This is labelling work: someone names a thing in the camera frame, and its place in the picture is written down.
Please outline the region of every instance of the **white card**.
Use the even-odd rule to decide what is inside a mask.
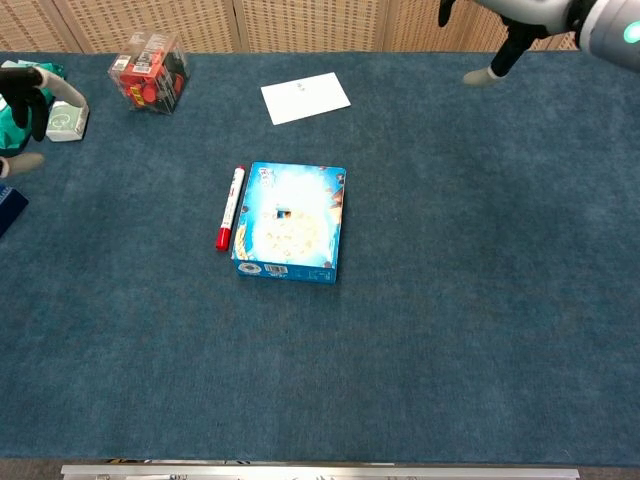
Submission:
[[[274,125],[351,105],[335,73],[262,87]]]

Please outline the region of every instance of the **red marker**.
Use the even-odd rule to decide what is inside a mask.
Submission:
[[[231,240],[231,226],[233,225],[233,216],[236,213],[238,205],[238,197],[242,189],[242,181],[244,180],[244,167],[236,167],[233,172],[233,180],[231,180],[231,189],[227,198],[227,207],[224,209],[224,217],[222,217],[222,225],[218,231],[218,240],[216,248],[221,251],[229,249],[229,240]]]

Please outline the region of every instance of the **woven wall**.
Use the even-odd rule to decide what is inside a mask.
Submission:
[[[190,52],[495,51],[500,18],[458,0],[0,0],[0,50],[116,52],[135,30],[176,31]],[[572,35],[534,49],[574,49]]]
[[[251,52],[382,49],[387,1],[235,0],[234,6]]]
[[[77,51],[51,2],[38,0],[0,0],[0,50]]]
[[[506,39],[498,15],[469,0],[458,0],[446,27],[438,27],[437,0],[392,0],[385,50],[492,52]],[[536,41],[532,49],[574,49],[573,34]]]
[[[85,52],[117,52],[136,30],[177,32],[190,52],[240,49],[231,0],[53,2]]]

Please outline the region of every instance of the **marker cap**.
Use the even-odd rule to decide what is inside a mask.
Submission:
[[[216,248],[218,250],[229,250],[229,241],[231,240],[231,229],[221,228],[218,231],[218,239],[216,240]]]

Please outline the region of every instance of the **blue cardboard box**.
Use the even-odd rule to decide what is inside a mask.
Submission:
[[[28,203],[29,201],[16,189],[0,183],[0,237]]]
[[[256,162],[231,258],[241,275],[335,283],[346,170]]]

